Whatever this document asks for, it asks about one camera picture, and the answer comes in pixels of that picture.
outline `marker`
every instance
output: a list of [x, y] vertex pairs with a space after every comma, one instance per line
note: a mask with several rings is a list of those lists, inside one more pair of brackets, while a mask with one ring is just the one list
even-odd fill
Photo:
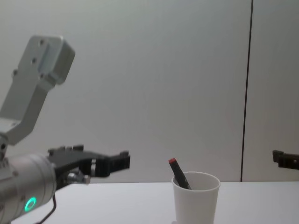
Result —
[[177, 180], [179, 186], [181, 188], [191, 190], [191, 187], [190, 187], [183, 171], [179, 167], [177, 160], [175, 158], [172, 158], [171, 160], [168, 160], [168, 162], [169, 162], [169, 165], [174, 173], [174, 178]]

